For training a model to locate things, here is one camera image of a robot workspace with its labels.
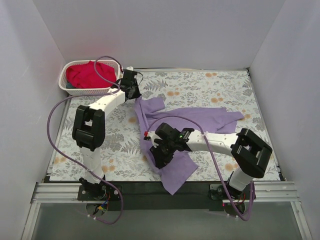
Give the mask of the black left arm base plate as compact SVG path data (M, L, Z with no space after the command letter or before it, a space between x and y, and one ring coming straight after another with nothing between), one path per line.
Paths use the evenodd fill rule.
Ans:
M78 189L77 200L78 201L104 201L109 199L110 201L120 201L120 190L110 185L95 184L94 186L81 185Z

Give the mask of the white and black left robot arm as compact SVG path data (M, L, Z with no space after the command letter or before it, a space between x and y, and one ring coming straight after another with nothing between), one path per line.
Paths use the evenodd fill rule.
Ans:
M106 117L119 105L127 100L141 96L136 79L121 79L120 90L111 88L94 103L76 109L72 138L76 141L83 158L83 164L88 168L84 177L79 179L86 193L100 199L105 194L101 179L104 177L100 150L106 136Z

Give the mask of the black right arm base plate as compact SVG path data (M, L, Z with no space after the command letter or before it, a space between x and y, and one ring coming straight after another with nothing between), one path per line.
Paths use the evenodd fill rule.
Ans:
M229 195L233 201L242 201L250 199L251 186L248 184L243 191L238 191L228 184L226 185ZM227 192L225 191L223 185L220 184L210 184L208 196L212 200L228 200Z

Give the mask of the purple t shirt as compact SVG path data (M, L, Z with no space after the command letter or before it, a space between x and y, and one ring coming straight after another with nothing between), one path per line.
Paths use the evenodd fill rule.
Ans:
M239 111L227 111L224 107L183 107L163 111L165 103L161 97L143 100L137 98L134 103L140 127L140 148L147 158L151 169L160 175L164 189L174 195L185 181L196 171L198 165L190 158L186 151L177 152L168 166L159 169L150 152L153 146L150 141L144 140L147 130L155 131L161 123L167 123L179 131L184 128L199 128L192 122L199 124L205 132L217 134L231 134L236 130L237 121L244 116Z

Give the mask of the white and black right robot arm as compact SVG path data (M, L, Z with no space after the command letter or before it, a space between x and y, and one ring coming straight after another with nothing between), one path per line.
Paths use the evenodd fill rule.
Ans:
M238 168L227 181L227 188L240 195L253 179L264 177L272 148L248 128L239 133L201 133L193 128L182 131L165 124L155 131L145 132L144 139L151 141L150 152L159 169L166 167L175 152L197 152L212 150L214 153L232 156Z

